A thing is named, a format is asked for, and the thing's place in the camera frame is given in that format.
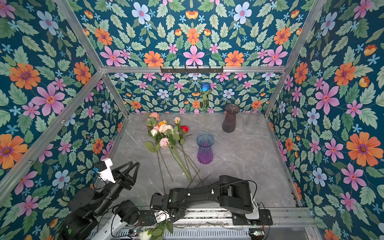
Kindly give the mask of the light pink peony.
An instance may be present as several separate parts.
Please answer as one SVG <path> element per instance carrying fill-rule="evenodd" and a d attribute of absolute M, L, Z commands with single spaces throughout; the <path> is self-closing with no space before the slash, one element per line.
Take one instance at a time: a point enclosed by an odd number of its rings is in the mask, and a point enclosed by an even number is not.
<path fill-rule="evenodd" d="M 163 148 L 163 149 L 166 149 L 166 148 L 168 148 L 171 145 L 171 143 L 170 143 L 168 138 L 162 138 L 160 140 L 159 144 L 160 144 L 160 147 Z"/>

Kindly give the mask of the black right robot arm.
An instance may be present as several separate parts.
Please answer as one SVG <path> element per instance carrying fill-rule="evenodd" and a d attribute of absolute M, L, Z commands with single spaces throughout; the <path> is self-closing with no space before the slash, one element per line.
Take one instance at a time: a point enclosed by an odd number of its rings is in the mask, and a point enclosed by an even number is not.
<path fill-rule="evenodd" d="M 252 198 L 251 180 L 241 180 L 222 175 L 219 180 L 198 188 L 173 188 L 169 194 L 154 194 L 150 209 L 162 211 L 171 222 L 186 216 L 186 211 L 193 206 L 217 203 L 231 213 L 244 215 L 251 220 L 260 218 L 259 206 Z"/>

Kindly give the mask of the dark smoky glass vase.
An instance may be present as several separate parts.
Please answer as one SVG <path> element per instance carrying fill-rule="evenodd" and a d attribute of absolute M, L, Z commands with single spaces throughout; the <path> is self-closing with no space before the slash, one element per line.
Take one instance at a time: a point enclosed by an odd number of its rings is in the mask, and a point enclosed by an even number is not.
<path fill-rule="evenodd" d="M 237 113 L 240 107 L 235 104 L 229 104 L 225 108 L 226 116 L 222 124 L 222 129 L 226 133 L 232 133 L 236 129 Z"/>

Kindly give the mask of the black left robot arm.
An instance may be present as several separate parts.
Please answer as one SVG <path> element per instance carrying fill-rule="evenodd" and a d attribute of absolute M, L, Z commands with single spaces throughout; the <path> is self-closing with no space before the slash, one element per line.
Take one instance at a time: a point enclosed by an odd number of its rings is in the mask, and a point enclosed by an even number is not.
<path fill-rule="evenodd" d="M 107 158 L 96 163 L 97 174 L 106 185 L 101 190 L 81 189 L 69 201 L 71 213 L 59 229 L 59 240 L 85 240 L 99 224 L 103 216 L 122 190 L 131 190 L 137 181 L 140 163 L 129 161 L 112 169 L 112 160 Z"/>

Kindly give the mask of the purple blue glass vase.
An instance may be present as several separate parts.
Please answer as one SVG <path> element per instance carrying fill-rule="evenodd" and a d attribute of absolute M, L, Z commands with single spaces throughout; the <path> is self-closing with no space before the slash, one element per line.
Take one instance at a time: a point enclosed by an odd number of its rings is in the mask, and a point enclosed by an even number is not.
<path fill-rule="evenodd" d="M 213 161 L 214 154 L 212 146 L 215 143 L 215 138 L 210 133 L 200 133 L 196 138 L 197 145 L 199 146 L 197 159 L 203 165 L 208 165 Z"/>

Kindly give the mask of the cream pink peony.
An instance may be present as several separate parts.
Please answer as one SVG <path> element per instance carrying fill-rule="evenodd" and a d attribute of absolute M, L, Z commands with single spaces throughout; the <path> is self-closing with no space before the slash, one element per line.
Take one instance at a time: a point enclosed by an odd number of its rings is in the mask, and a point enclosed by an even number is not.
<path fill-rule="evenodd" d="M 162 134 L 167 134 L 168 130 L 171 131 L 171 134 L 174 134 L 174 128 L 171 125 L 168 124 L 163 124 L 159 127 L 159 132 Z"/>

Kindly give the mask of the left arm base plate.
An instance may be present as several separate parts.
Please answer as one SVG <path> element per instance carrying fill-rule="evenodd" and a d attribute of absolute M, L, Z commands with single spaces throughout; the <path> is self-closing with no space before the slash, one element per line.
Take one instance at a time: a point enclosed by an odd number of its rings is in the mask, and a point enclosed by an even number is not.
<path fill-rule="evenodd" d="M 148 227 L 157 223 L 155 211 L 153 210 L 139 210 L 139 223 L 140 227 Z"/>

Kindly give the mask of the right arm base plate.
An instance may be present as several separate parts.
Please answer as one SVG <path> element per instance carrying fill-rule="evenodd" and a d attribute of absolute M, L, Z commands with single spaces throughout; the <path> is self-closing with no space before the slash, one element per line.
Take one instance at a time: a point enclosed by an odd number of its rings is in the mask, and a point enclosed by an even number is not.
<path fill-rule="evenodd" d="M 259 210 L 258 218 L 232 213 L 232 220 L 234 226 L 271 226 L 274 224 L 269 209 Z"/>

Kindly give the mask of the blue artificial rose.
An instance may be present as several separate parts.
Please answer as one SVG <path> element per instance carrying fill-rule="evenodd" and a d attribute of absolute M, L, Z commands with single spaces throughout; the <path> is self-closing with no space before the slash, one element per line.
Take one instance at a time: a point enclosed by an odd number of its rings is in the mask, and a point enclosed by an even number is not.
<path fill-rule="evenodd" d="M 209 107 L 209 94 L 211 92 L 211 86 L 210 84 L 208 83 L 203 83 L 202 87 L 201 87 L 201 96 L 202 96 L 202 99 L 201 99 L 201 103 L 200 103 L 200 106 L 201 106 L 201 109 L 202 109 L 202 114 L 203 114 L 203 130 L 205 133 L 207 133 L 207 127 L 206 127 L 206 114 L 205 112 L 207 111 L 208 107 Z"/>

